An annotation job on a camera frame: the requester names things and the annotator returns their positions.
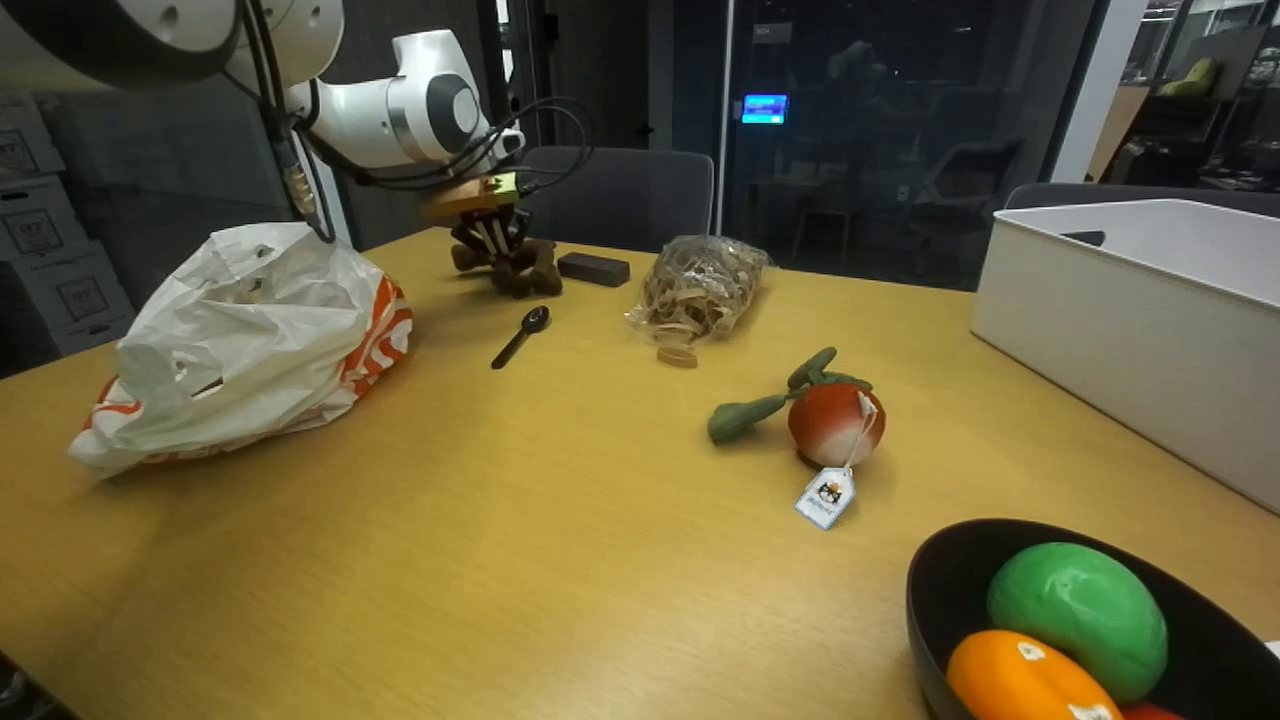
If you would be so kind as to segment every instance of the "plastic bag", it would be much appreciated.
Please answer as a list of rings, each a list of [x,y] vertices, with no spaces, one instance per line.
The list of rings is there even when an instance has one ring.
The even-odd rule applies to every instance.
[[[333,423],[408,358],[408,332],[406,293],[308,224],[215,234],[134,319],[69,452],[106,479]]]
[[[675,238],[645,282],[636,319],[659,361],[692,364],[692,343],[728,335],[757,300],[768,254],[728,238]]]

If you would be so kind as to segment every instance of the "table surface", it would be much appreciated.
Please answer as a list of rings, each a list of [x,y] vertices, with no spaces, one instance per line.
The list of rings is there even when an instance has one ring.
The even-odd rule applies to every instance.
[[[971,518],[1063,524],[1280,637],[1280,524],[967,332],[971,296],[774,272],[748,324],[656,364],[628,287],[455,282],[450,238],[372,254],[413,361],[349,420],[84,484],[66,446],[107,348],[0,384],[0,651],[84,718],[924,718],[906,572]],[[815,348],[889,437],[821,532],[786,417],[712,448],[719,401]]]

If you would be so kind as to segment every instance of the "black bowl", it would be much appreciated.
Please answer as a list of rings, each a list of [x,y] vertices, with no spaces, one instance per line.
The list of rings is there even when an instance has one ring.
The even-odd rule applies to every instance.
[[[952,649],[988,620],[988,586],[1008,558],[1034,543],[1073,542],[1117,558],[1155,596],[1167,620],[1167,669],[1151,687],[1151,704],[1186,720],[1280,720],[1280,661],[1243,626],[1178,576],[1093,535],[1025,524],[967,521],[919,543],[907,572],[907,631],[916,680],[931,720],[967,720],[947,687]]]

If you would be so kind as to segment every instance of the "green ball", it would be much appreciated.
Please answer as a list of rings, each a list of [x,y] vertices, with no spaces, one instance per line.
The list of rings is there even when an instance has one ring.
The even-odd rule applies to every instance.
[[[1017,551],[988,588],[998,629],[1078,655],[1119,704],[1148,696],[1167,665],[1155,596],[1119,559],[1085,543]]]

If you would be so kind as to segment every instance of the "price tag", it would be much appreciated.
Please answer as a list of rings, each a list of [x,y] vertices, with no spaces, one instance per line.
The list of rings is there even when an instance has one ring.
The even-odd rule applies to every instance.
[[[850,511],[852,496],[852,470],[821,470],[798,502],[798,511],[815,529],[832,529]]]

